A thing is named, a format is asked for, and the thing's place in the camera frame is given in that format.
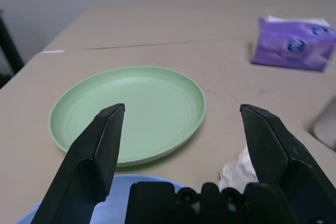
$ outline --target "crumpled plastic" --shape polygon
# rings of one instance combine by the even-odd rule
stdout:
[[[258,182],[258,178],[246,147],[236,160],[224,165],[218,187],[220,191],[232,187],[242,194],[246,185],[252,182]]]

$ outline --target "blue cloth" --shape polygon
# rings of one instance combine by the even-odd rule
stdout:
[[[124,224],[131,185],[140,181],[170,182],[174,185],[175,191],[178,191],[183,187],[181,184],[154,176],[138,174],[115,175],[110,195],[106,198],[106,201],[96,205],[90,224]],[[18,224],[30,224],[38,206],[39,204],[35,205],[30,213],[18,221]]]

